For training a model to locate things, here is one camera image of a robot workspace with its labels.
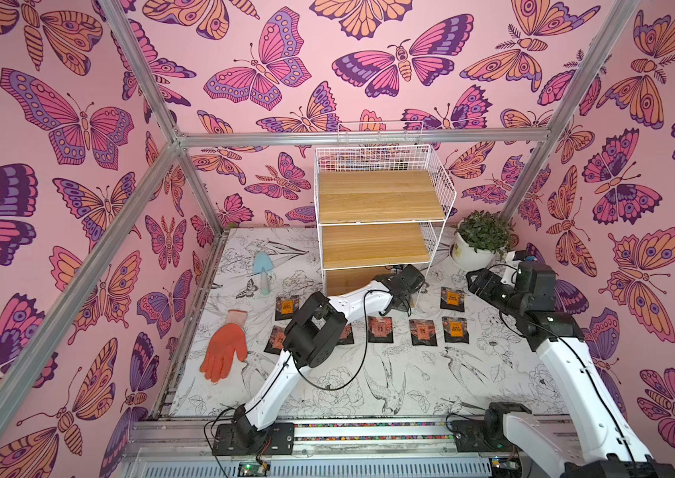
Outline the orange jasmine tea bag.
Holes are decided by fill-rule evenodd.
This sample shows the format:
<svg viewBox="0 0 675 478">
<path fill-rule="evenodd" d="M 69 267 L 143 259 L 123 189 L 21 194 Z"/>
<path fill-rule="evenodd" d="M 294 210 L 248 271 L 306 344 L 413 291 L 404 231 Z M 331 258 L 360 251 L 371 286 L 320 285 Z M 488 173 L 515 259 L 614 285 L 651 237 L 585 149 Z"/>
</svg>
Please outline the orange jasmine tea bag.
<svg viewBox="0 0 675 478">
<path fill-rule="evenodd" d="M 466 293 L 460 289 L 442 287 L 440 289 L 440 308 L 458 313 L 465 312 Z"/>
<path fill-rule="evenodd" d="M 275 320 L 291 320 L 299 310 L 299 296 L 277 296 L 275 302 Z"/>
<path fill-rule="evenodd" d="M 469 344 L 470 334 L 465 318 L 443 317 L 444 341 L 447 344 Z"/>
</svg>

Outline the bottom-shelf black tea bag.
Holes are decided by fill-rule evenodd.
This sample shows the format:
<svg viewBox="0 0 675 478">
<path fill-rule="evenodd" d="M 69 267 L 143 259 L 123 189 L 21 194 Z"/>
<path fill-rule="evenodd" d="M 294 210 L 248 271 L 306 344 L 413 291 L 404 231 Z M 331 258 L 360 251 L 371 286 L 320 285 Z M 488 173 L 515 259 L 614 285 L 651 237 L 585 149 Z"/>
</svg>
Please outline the bottom-shelf black tea bag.
<svg viewBox="0 0 675 478">
<path fill-rule="evenodd" d="M 390 317 L 370 316 L 368 319 L 368 341 L 373 344 L 392 344 L 392 319 Z"/>
<path fill-rule="evenodd" d="M 340 335 L 340 338 L 338 339 L 337 344 L 339 346 L 344 346 L 344 345 L 353 345 L 354 344 L 354 336 L 353 336 L 353 330 L 351 325 L 346 325 L 342 334 Z"/>
</svg>

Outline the middle-shelf black tea bag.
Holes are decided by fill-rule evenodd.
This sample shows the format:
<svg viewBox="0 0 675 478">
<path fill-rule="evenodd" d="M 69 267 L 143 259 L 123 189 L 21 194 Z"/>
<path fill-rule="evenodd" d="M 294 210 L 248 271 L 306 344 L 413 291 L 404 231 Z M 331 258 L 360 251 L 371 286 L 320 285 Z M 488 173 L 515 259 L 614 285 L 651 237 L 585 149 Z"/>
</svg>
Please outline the middle-shelf black tea bag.
<svg viewBox="0 0 675 478">
<path fill-rule="evenodd" d="M 411 343 L 415 347 L 438 346 L 435 323 L 432 320 L 414 319 L 409 321 Z"/>
<path fill-rule="evenodd" d="M 283 350 L 285 338 L 285 329 L 279 326 L 273 326 L 269 340 L 265 344 L 264 352 L 279 356 Z"/>
</svg>

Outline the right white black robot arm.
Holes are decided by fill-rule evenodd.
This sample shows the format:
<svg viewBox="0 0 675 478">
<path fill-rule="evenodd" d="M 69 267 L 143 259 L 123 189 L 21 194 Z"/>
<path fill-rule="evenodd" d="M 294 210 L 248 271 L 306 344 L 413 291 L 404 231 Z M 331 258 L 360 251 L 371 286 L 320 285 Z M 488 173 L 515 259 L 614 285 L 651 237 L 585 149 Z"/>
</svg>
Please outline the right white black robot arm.
<svg viewBox="0 0 675 478">
<path fill-rule="evenodd" d="M 515 331 L 550 372 L 564 403 L 578 450 L 513 402 L 493 402 L 484 416 L 484 436 L 502 436 L 548 477 L 674 477 L 636 435 L 595 369 L 574 317 L 556 310 L 556 273 L 546 264 L 522 261 L 504 283 L 491 268 L 467 273 L 468 290 L 514 319 Z"/>
</svg>

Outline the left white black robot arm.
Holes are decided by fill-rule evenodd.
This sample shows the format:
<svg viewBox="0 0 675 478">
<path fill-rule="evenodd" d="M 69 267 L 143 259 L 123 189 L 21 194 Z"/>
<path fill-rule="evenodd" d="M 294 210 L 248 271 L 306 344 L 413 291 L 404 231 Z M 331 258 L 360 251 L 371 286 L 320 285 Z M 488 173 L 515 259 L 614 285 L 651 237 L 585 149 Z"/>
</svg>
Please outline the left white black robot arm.
<svg viewBox="0 0 675 478">
<path fill-rule="evenodd" d="M 216 456 L 290 454 L 286 444 L 291 426 L 277 425 L 280 410 L 311 371 L 323 364 L 354 321 L 381 318 L 392 310 L 411 313 L 413 296 L 425 276 L 409 264 L 393 274 L 379 275 L 352 292 L 325 296 L 315 292 L 287 324 L 279 360 L 261 389 L 247 402 L 222 410 L 203 432 Z M 314 382 L 309 384 L 316 388 Z"/>
</svg>

